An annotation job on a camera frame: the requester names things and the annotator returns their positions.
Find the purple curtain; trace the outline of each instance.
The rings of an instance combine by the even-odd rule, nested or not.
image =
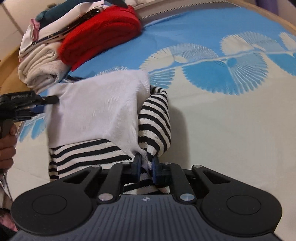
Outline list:
[[[277,0],[257,0],[257,5],[264,8],[276,15],[279,14],[279,9],[277,6]]]

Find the circular cap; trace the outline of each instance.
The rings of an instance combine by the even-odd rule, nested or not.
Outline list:
[[[101,201],[110,201],[113,198],[113,195],[110,193],[102,193],[99,195]]]
[[[195,196],[190,193],[184,193],[180,196],[180,199],[183,201],[192,201],[194,198]]]
[[[240,215],[252,215],[261,208],[261,203],[254,197],[237,195],[227,200],[227,207]]]
[[[32,204],[32,208],[39,214],[55,214],[65,209],[67,201],[65,198],[58,195],[41,196]]]

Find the black and white striped garment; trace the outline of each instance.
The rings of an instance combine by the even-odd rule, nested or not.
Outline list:
[[[151,169],[153,156],[161,156],[171,143],[168,96],[164,89],[151,86],[150,97],[144,102],[139,116],[139,146],[148,153],[148,169]],[[132,162],[112,142],[99,139],[51,148],[49,164],[50,181],[65,177],[88,166],[99,164],[103,169],[123,161]],[[124,187],[125,194],[169,193],[169,187],[155,187],[147,171],[142,168],[139,183]]]

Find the bed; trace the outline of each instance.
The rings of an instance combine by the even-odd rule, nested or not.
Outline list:
[[[136,9],[140,37],[69,74],[148,71],[169,96],[172,144],[161,161],[200,164],[272,193],[283,207],[276,234],[295,241],[296,27],[239,0]],[[8,175],[13,198],[49,181],[44,118],[22,127]]]

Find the stack of clothes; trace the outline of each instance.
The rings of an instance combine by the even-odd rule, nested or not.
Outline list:
[[[131,6],[67,0],[30,21],[20,46],[19,78],[40,93],[60,82],[71,68],[140,33]]]

